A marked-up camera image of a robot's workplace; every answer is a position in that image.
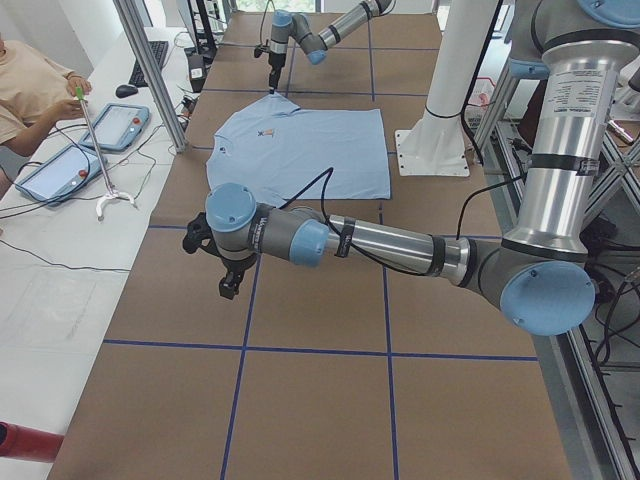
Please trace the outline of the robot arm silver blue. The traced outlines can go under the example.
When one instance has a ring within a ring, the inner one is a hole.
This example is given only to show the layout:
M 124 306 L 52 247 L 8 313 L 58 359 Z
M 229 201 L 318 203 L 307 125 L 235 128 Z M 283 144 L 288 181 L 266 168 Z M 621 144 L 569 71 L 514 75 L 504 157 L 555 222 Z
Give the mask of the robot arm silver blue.
M 312 65 L 318 65 L 324 61 L 329 49 L 338 45 L 361 25 L 387 14 L 391 10 L 391 4 L 391 1 L 384 0 L 360 1 L 319 33 L 312 30 L 309 20 L 302 13 L 276 10 L 272 17 L 270 39 L 264 45 L 271 68 L 268 78 L 269 93 L 274 94 L 278 90 L 290 40 L 295 41 Z
M 233 298 L 262 254 L 314 267 L 358 253 L 404 274 L 444 277 L 484 297 L 516 326 L 553 336 L 580 325 L 595 302 L 580 239 L 622 68 L 639 53 L 635 1 L 520 1 L 510 74 L 546 82 L 515 227 L 497 243 L 377 226 L 324 210 L 260 203 L 245 186 L 215 186 L 183 246 L 226 267 Z

